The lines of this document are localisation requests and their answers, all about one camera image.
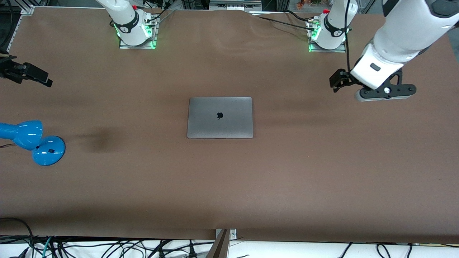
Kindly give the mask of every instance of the wire bundle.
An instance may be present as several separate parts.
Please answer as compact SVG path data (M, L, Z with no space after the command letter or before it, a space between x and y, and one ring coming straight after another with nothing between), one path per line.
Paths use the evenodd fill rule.
M144 245L144 241L147 240L158 240L158 239L129 239L129 238L123 238L123 239L116 239L117 241L115 243L103 243L103 244L98 244L98 245L92 245L92 246L85 246L85 245L66 245L69 242L77 242L77 241L87 241L87 237L68 237L68 236L49 236L49 237L40 237L40 236L34 236L32 233L32 230L30 229L29 225L17 218L0 218L0 221L2 220L12 220L16 221L19 223L22 223L24 226L26 226L27 231L29 232L28 236L0 236L0 242L1 244L12 244L12 243L17 243L17 242L27 242L29 247L32 249L32 256L34 257L34 252L38 252L43 258L45 257L51 257L51 258L77 258L73 254L69 252L69 248L71 247L101 247L101 246L109 246L109 248L103 253L101 258L111 258L113 254L121 249L121 255L120 258L123 257L127 252L129 251L137 251L142 253L143 258L152 258L153 255L156 253L159 253L159 258L165 258L166 255L172 253L172 252L177 252L177 251L182 251L186 252L184 249L190 248L190 250L194 249L192 247L194 246L199 246L199 245L209 245L213 244L213 241L210 242L202 242L202 243L193 243L190 241L189 245L178 247L175 249L163 249L165 245L168 243L172 242L172 239L166 239L166 240L161 240L159 245L157 245L155 248L148 248ZM90 238L93 241L100 241L101 239L107 240L106 238L100 238L100 237L95 237L95 238Z

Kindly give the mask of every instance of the silver laptop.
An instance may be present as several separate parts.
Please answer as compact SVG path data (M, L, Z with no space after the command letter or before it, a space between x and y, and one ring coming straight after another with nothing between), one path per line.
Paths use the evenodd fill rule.
M253 138L251 97L190 98L188 138Z

